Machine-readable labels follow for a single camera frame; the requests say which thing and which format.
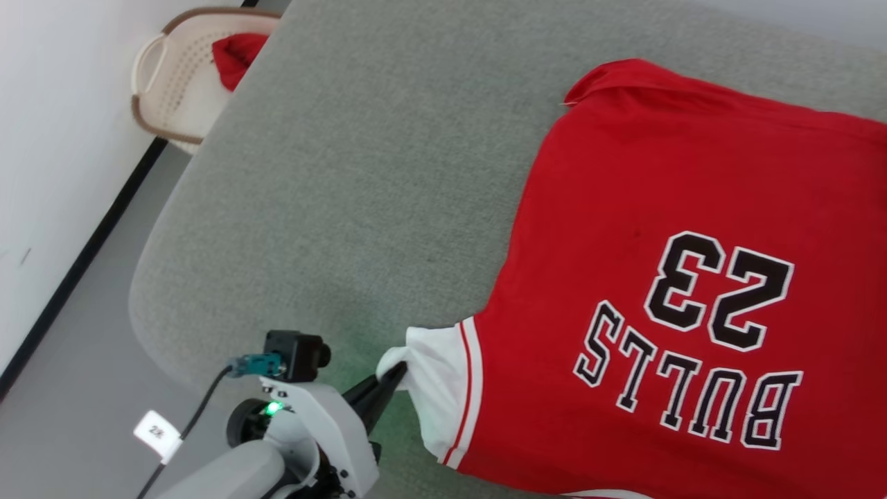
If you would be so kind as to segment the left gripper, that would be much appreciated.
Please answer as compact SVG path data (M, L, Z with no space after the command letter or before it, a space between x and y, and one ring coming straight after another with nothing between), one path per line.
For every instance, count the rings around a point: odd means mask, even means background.
M236 449L262 450L270 473L256 499L367 499L380 477L369 440L403 377L399 361L343 396L323 383L260 379L269 401L250 399L232 411L226 439Z

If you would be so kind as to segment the red Bulls basketball jersey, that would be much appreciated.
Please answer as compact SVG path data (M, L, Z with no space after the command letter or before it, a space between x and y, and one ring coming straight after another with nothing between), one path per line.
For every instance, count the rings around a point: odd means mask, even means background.
M887 124L596 67L484 310L379 374L425 448L611 499L887 499Z

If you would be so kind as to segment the black baseboard strip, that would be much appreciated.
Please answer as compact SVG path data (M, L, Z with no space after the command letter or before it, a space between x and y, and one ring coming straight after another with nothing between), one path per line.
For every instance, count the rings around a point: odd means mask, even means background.
M50 331L61 310L66 306L73 291L76 290L80 280L82 280L83 275L86 274L89 266L91 266L98 253L102 250L105 241L111 236L114 228L117 227L120 219L129 209L131 202L135 199L137 192L139 192L140 187L151 173L153 166L155 166L164 153L167 145L168 140L152 140L151 145L149 145L145 154L137 162L133 173L124 183L123 188L116 196L107 213L105 213L104 218L101 219L96 230L93 231L92 236L89 237L85 246L76 257L73 265L71 265L69 271L64 275L60 284L58 284L57 290L53 292L53 296L51 296L44 310L35 320L34 326L32 326L28 335L24 338L22 346L16 351L16 354L13 355L10 363L0 375L0 404L4 402L15 383L18 382L25 367L28 366L29 361L34 357L46 334Z

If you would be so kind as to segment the cream plastic laundry basket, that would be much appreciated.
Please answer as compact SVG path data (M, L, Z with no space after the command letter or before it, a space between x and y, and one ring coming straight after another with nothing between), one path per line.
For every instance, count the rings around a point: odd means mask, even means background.
M203 7L168 22L131 67L131 114L139 127L196 155L232 95L212 44L232 35L270 35L280 18L255 8Z

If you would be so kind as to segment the red cloth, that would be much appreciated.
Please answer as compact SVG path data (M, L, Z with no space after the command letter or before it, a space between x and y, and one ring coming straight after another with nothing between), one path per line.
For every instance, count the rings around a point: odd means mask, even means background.
M222 86L233 92L258 57L269 35L237 33L212 42L211 54Z

